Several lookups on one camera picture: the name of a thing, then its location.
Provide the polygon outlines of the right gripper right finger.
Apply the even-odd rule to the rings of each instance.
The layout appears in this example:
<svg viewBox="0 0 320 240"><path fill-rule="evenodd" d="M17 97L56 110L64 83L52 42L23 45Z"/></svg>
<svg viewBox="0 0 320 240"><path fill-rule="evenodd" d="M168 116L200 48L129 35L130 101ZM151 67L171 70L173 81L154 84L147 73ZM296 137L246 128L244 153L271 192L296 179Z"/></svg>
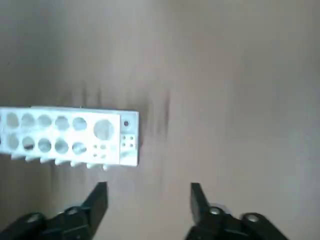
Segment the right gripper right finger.
<svg viewBox="0 0 320 240"><path fill-rule="evenodd" d="M186 240L286 240L287 237L264 215L257 212L232 216L211 205L200 183L190 184L190 208L194 225Z"/></svg>

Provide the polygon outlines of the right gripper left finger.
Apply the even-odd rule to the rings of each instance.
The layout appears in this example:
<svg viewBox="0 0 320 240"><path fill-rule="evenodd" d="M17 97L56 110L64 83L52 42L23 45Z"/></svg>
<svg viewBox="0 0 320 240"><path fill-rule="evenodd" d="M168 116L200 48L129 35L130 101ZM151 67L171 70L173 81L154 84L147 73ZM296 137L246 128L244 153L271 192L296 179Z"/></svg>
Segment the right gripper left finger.
<svg viewBox="0 0 320 240"><path fill-rule="evenodd" d="M108 183L98 182L80 205L52 218L31 212L0 232L2 240L92 240L108 209Z"/></svg>

